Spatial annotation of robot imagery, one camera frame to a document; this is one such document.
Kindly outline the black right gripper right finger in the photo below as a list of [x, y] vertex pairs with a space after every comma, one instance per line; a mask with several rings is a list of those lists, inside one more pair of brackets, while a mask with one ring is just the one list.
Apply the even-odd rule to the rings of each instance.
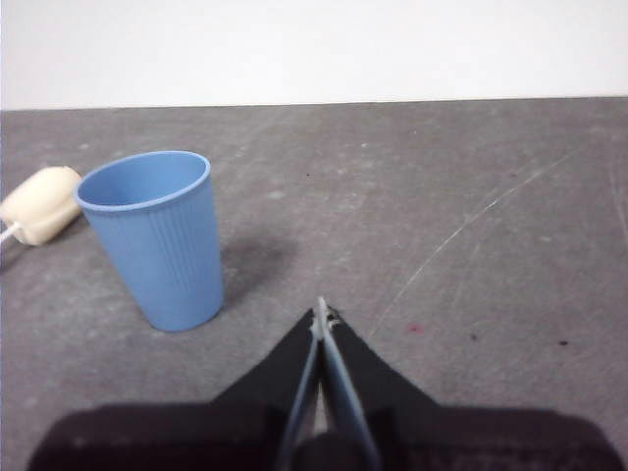
[[448, 406], [387, 364], [317, 301], [336, 427], [378, 470], [621, 470], [599, 426], [548, 409]]

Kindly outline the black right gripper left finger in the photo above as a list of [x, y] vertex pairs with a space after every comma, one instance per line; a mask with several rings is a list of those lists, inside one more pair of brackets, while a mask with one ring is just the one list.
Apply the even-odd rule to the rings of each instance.
[[30, 470], [269, 470], [313, 335], [306, 311], [256, 366], [210, 401], [107, 404], [55, 422]]

